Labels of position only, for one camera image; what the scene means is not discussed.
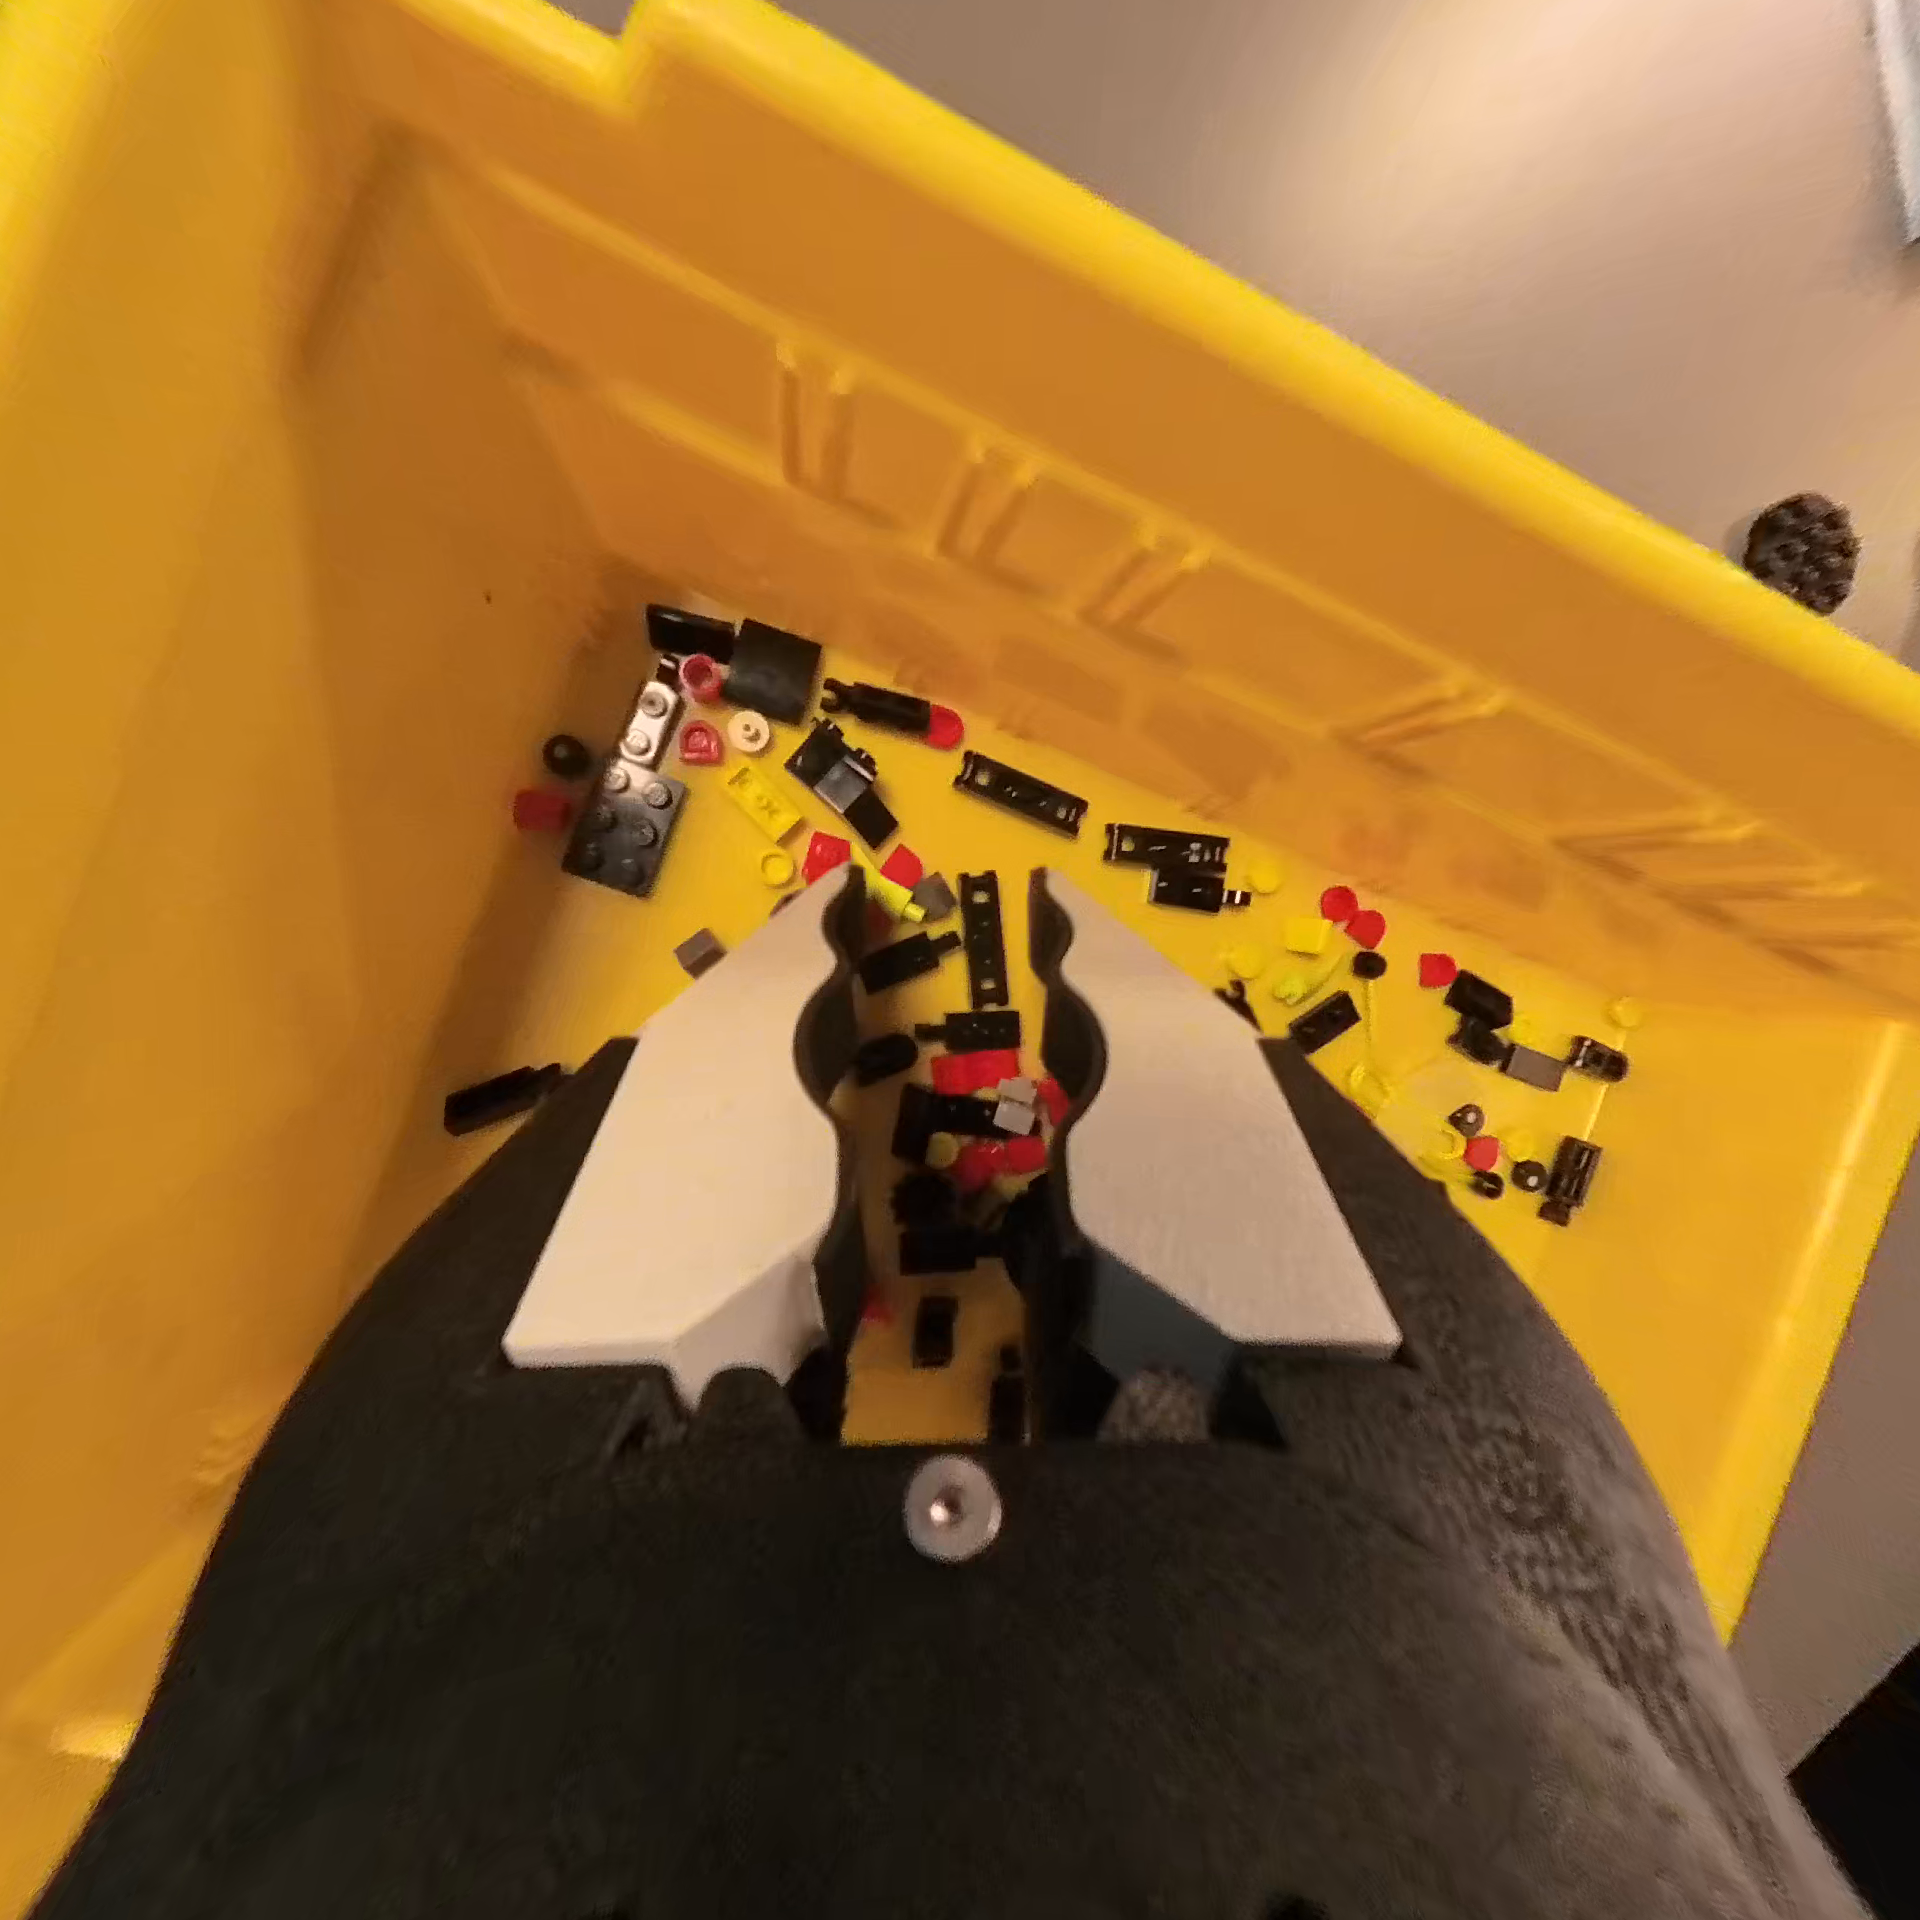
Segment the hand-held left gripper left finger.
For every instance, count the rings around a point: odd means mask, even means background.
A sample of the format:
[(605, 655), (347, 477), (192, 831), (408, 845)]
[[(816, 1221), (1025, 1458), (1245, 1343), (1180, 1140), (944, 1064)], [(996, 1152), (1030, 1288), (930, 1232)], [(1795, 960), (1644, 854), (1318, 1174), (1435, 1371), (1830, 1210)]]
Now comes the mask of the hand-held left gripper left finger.
[(731, 1371), (844, 1364), (866, 1282), (832, 1093), (865, 934), (865, 872), (834, 869), (643, 1022), (502, 1331), (512, 1367), (653, 1367), (697, 1407)]

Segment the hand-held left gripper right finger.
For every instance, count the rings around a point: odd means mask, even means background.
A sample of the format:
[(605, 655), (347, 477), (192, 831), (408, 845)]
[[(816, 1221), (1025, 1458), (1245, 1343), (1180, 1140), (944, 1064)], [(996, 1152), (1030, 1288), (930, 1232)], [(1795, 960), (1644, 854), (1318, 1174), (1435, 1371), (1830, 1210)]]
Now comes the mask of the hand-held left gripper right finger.
[(1046, 1160), (1067, 1350), (1203, 1403), (1260, 1355), (1398, 1358), (1276, 1046), (1066, 871), (1030, 872), (1027, 931), (1067, 1093)]

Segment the yellow plastic bin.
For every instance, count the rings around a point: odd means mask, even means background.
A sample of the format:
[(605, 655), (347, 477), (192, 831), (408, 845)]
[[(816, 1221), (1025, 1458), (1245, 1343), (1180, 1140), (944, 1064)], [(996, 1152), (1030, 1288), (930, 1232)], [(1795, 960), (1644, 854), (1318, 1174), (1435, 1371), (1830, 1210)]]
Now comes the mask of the yellow plastic bin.
[[(1726, 1645), (1916, 674), (779, 5), (4, 5), (4, 1915), (1858, 1915)], [(500, 1350), (861, 869), (846, 1360)], [(1066, 1341), (1029, 880), (1404, 1332)]]

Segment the black round lego plate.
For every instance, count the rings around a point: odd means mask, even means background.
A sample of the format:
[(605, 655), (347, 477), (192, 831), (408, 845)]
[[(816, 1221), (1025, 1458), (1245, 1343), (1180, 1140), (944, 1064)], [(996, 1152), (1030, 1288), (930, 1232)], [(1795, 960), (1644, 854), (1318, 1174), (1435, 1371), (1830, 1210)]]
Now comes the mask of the black round lego plate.
[(1825, 493), (1784, 495), (1746, 525), (1742, 568), (1816, 618), (1852, 597), (1861, 563), (1854, 517)]

